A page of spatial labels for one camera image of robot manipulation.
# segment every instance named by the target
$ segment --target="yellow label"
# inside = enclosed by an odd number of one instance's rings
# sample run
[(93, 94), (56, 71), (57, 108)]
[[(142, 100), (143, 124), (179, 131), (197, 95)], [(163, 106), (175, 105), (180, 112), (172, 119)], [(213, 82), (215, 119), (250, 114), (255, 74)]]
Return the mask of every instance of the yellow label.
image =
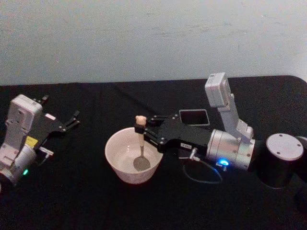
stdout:
[(31, 148), (33, 148), (36, 145), (37, 142), (38, 142), (38, 140), (36, 140), (36, 139), (34, 139), (34, 138), (30, 137), (30, 136), (27, 136), (27, 139), (25, 140), (25, 143), (28, 146), (30, 146)]

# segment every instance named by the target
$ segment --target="spoon head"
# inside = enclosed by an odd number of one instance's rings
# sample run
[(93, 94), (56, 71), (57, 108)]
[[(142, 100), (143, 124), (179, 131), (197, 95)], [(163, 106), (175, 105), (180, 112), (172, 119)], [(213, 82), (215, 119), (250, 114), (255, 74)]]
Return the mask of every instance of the spoon head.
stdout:
[(137, 171), (144, 171), (150, 168), (150, 162), (145, 157), (137, 157), (133, 161), (133, 166)]

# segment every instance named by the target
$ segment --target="table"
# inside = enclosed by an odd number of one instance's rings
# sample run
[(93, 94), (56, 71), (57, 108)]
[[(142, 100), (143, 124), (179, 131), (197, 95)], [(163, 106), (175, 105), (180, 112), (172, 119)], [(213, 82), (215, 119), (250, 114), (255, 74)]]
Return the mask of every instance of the table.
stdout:
[[(135, 115), (205, 108), (210, 127), (223, 130), (209, 107), (206, 80), (21, 85), (0, 88), (0, 137), (10, 100), (49, 94), (44, 112), (61, 121), (80, 110), (81, 124), (45, 147), (53, 158), (33, 166), (0, 200), (0, 229), (303, 229), (293, 196), (304, 184), (295, 175), (286, 189), (263, 185), (255, 173), (228, 169), (220, 185), (198, 184), (166, 153), (153, 177), (125, 184), (104, 157), (108, 138), (131, 127)], [(256, 139), (277, 132), (307, 137), (307, 84), (292, 76), (230, 78), (241, 119)]]

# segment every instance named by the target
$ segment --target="robotic arm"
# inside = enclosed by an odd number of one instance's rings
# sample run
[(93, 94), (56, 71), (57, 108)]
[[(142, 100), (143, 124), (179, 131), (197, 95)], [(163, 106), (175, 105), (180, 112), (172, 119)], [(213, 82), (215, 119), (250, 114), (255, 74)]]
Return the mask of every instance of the robotic arm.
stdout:
[(161, 153), (169, 148), (184, 149), (189, 155), (179, 158), (213, 161), (224, 171), (227, 167), (257, 171), (260, 180), (272, 188), (286, 186), (298, 171), (307, 180), (303, 173), (303, 167), (307, 166), (303, 158), (306, 138), (278, 133), (265, 141), (254, 140), (253, 128), (238, 117), (225, 73), (210, 75), (205, 90), (210, 106), (218, 108), (221, 114), (225, 131), (184, 124), (175, 113), (155, 115), (147, 120), (145, 128), (135, 125), (135, 132), (144, 134), (144, 139)]
[(17, 184), (27, 168), (36, 160), (37, 151), (45, 154), (45, 160), (53, 152), (42, 147), (51, 135), (63, 134), (78, 125), (79, 111), (65, 124), (56, 117), (42, 112), (42, 100), (30, 99), (18, 95), (11, 101), (8, 119), (5, 124), (7, 132), (4, 143), (0, 147), (0, 193)]

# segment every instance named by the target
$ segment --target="white wall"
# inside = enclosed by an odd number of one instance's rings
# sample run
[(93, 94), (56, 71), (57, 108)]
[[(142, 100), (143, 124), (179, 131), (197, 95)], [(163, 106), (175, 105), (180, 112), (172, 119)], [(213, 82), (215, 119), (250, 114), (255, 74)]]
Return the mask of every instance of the white wall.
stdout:
[(0, 84), (296, 75), (305, 0), (7, 0)]

